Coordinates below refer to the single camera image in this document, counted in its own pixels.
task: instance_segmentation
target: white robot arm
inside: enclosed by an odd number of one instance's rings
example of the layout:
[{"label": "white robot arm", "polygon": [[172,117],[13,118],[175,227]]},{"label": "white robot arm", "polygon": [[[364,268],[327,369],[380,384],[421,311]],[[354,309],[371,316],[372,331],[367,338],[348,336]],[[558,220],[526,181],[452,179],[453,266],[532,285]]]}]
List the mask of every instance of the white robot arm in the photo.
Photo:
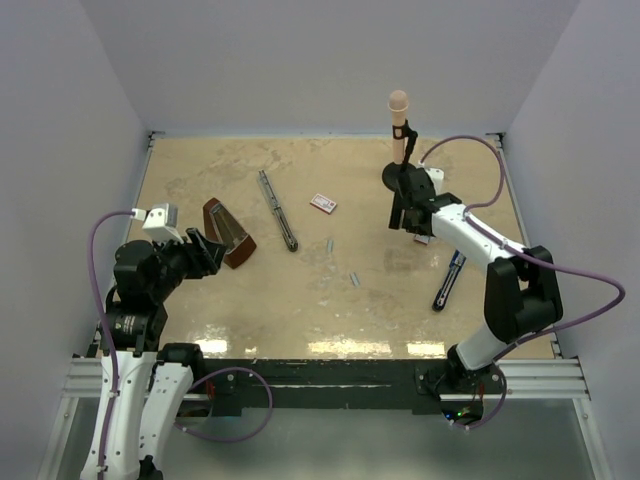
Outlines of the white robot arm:
[{"label": "white robot arm", "polygon": [[[401,172],[397,181],[389,228],[442,238],[486,274],[485,324],[449,350],[450,383],[482,371],[522,336],[562,318],[555,272],[505,250],[508,245],[530,257],[553,263],[545,248],[525,248],[465,213],[465,205],[454,195],[436,195],[434,182],[424,169]],[[502,242],[498,244],[481,234],[467,222],[469,218],[502,238]],[[524,290],[520,288],[521,281],[527,282]]]},{"label": "white robot arm", "polygon": [[197,345],[172,344],[158,352],[167,321],[163,302],[184,279],[215,275],[226,252],[195,228],[180,237],[173,205],[154,205],[149,212],[135,209],[133,217],[144,221],[153,243],[134,240],[115,254],[116,286],[105,303],[116,351],[109,351],[103,332],[100,405],[82,480],[163,478],[164,446],[202,363]]}]

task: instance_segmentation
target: purple cable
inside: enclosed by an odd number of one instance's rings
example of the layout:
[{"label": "purple cable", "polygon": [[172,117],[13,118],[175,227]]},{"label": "purple cable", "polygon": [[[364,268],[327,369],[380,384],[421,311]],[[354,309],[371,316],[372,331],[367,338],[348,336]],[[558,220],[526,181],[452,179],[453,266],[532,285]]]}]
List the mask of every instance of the purple cable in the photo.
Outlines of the purple cable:
[{"label": "purple cable", "polygon": [[[120,215],[133,215],[131,210],[122,210],[117,212],[107,213],[98,219],[98,221],[91,227],[91,232],[89,232],[89,239],[87,240],[87,265],[89,267],[89,283],[91,285],[91,292],[93,293],[93,300],[96,304],[96,309],[98,310],[98,315],[100,316],[100,326],[102,327],[102,335],[107,341],[107,345],[109,347],[109,357],[111,357],[111,369],[113,370],[113,375],[111,378],[111,392],[114,394],[118,393],[118,359],[116,358],[116,346],[113,342],[113,337],[111,336],[111,332],[109,331],[109,321],[107,320],[107,314],[104,311],[104,306],[102,305],[102,298],[100,297],[100,287],[98,286],[98,278],[96,275],[96,265],[93,258],[93,241],[96,236],[96,232],[98,231],[98,227],[104,223],[105,220],[111,217],[117,217]],[[102,432],[100,433],[100,446],[98,448],[98,466],[104,467],[104,451],[107,446],[107,435],[109,433],[109,423],[111,422],[111,415],[113,413],[113,404],[115,403],[115,396],[110,397],[107,402],[107,408],[104,413],[104,420],[102,422]],[[98,473],[98,480],[104,479],[104,472],[100,471]]]},{"label": "purple cable", "polygon": [[[471,225],[475,230],[480,232],[486,238],[492,240],[493,242],[497,243],[498,245],[501,245],[502,242],[503,242],[502,238],[497,237],[493,233],[491,233],[488,230],[486,230],[485,228],[483,228],[480,224],[475,222],[470,215],[468,215],[469,212],[471,210],[473,210],[474,208],[483,208],[483,207],[489,207],[489,206],[493,205],[498,200],[498,198],[500,197],[500,194],[502,193],[502,188],[504,186],[504,180],[505,180],[505,177],[506,177],[505,167],[504,167],[502,158],[500,157],[500,154],[493,147],[493,145],[491,145],[486,140],[483,140],[482,138],[479,138],[479,137],[475,137],[473,135],[456,135],[456,136],[453,136],[453,137],[445,138],[444,140],[441,140],[441,141],[437,142],[435,145],[433,145],[431,148],[429,148],[429,150],[427,150],[427,152],[422,156],[422,158],[420,159],[419,163],[420,163],[420,165],[424,164],[425,159],[431,154],[431,152],[433,152],[436,148],[444,145],[445,143],[451,142],[453,140],[473,140],[475,142],[479,142],[479,143],[483,144],[485,147],[487,147],[489,150],[491,150],[491,153],[493,153],[493,155],[496,157],[496,160],[498,161],[498,166],[500,167],[500,183],[498,185],[498,191],[493,196],[493,198],[491,200],[489,200],[488,202],[474,203],[474,204],[468,205],[464,209],[463,218],[465,219],[465,221],[467,223],[469,223],[469,225]],[[533,263],[534,265],[538,265],[539,267],[547,268],[547,269],[554,270],[554,271],[557,271],[557,272],[566,273],[566,274],[569,274],[569,275],[575,275],[575,276],[579,276],[579,277],[591,278],[593,280],[599,280],[601,282],[604,282],[604,283],[607,283],[609,285],[612,285],[618,290],[618,296],[616,298],[614,298],[613,300],[611,300],[606,305],[598,308],[597,310],[594,310],[591,313],[583,315],[582,317],[579,317],[579,318],[577,318],[575,320],[572,320],[570,322],[565,322],[562,325],[553,326],[551,328],[548,328],[548,329],[545,329],[545,330],[541,330],[541,331],[539,331],[537,333],[533,333],[531,335],[528,335],[528,336],[524,337],[521,340],[518,340],[518,341],[512,343],[507,348],[505,348],[502,352],[500,352],[498,355],[496,355],[496,357],[493,359],[494,362],[497,362],[498,360],[503,358],[505,355],[507,355],[509,352],[513,351],[518,345],[522,345],[523,343],[529,342],[531,340],[539,338],[539,337],[541,337],[543,335],[547,335],[549,333],[559,332],[559,331],[565,330],[567,328],[575,327],[576,325],[580,325],[581,323],[587,322],[587,321],[589,321],[589,320],[591,320],[591,319],[593,319],[593,318],[595,318],[595,317],[597,317],[599,315],[602,315],[603,313],[611,310],[613,307],[615,307],[620,302],[622,302],[622,300],[626,296],[626,290],[625,290],[624,286],[614,278],[611,278],[611,277],[608,277],[606,275],[602,275],[602,274],[599,274],[599,273],[588,272],[586,270],[580,270],[580,269],[571,268],[571,267],[563,267],[561,265],[556,265],[555,263],[544,262],[542,260],[538,260],[537,258],[533,258],[533,257],[531,257],[531,256],[529,256],[529,255],[527,255],[525,253],[522,253],[522,252],[516,250],[515,248],[513,248],[513,247],[511,247],[509,245],[505,245],[504,249],[507,252],[511,253],[512,255],[516,255],[517,257],[520,257],[520,258],[522,258],[523,260],[526,260],[529,263]],[[503,378],[504,387],[503,387],[502,397],[500,398],[500,402],[498,402],[498,405],[496,406],[496,408],[494,408],[493,411],[487,416],[487,420],[486,421],[483,418],[479,422],[474,424],[473,427],[470,426],[469,428],[476,428],[477,426],[485,424],[487,421],[489,421],[491,418],[493,418],[498,413],[500,408],[502,408],[502,404],[504,403],[504,399],[505,399],[505,396],[506,396],[506,393],[507,393],[507,391],[506,391],[507,390],[507,388],[506,388],[506,385],[507,385],[506,378],[504,377],[504,375],[502,375],[502,378]]]},{"label": "purple cable", "polygon": [[187,428],[183,425],[180,425],[179,423],[174,423],[174,426],[180,430],[182,430],[185,433],[188,433],[189,435],[193,435],[194,437],[198,437],[198,438],[202,438],[203,440],[210,440],[212,442],[223,442],[223,443],[237,443],[237,442],[242,442],[244,440],[248,440],[252,437],[255,437],[258,433],[260,433],[264,427],[267,426],[267,423],[269,423],[269,420],[271,420],[271,415],[273,414],[273,394],[271,393],[271,388],[269,388],[269,384],[267,383],[267,381],[262,378],[262,376],[256,372],[254,372],[253,370],[251,370],[250,368],[244,368],[244,367],[228,367],[228,368],[222,368],[220,370],[216,370],[213,373],[210,373],[208,375],[205,375],[204,377],[202,377],[200,380],[198,380],[197,382],[195,382],[193,385],[191,385],[191,388],[189,389],[189,391],[193,390],[194,388],[196,388],[199,385],[202,385],[204,382],[206,382],[207,380],[209,380],[210,378],[213,378],[217,375],[221,375],[223,373],[227,373],[227,372],[245,372],[248,373],[250,375],[253,375],[254,377],[256,377],[260,383],[262,383],[262,385],[264,385],[265,390],[267,391],[267,397],[269,398],[269,409],[267,410],[267,415],[264,417],[264,420],[262,421],[262,423],[260,425],[258,425],[258,428],[256,428],[254,431],[247,433],[245,435],[240,435],[238,437],[216,437],[214,435],[207,435],[206,433],[202,433],[199,432],[198,430],[192,430],[190,428]]}]

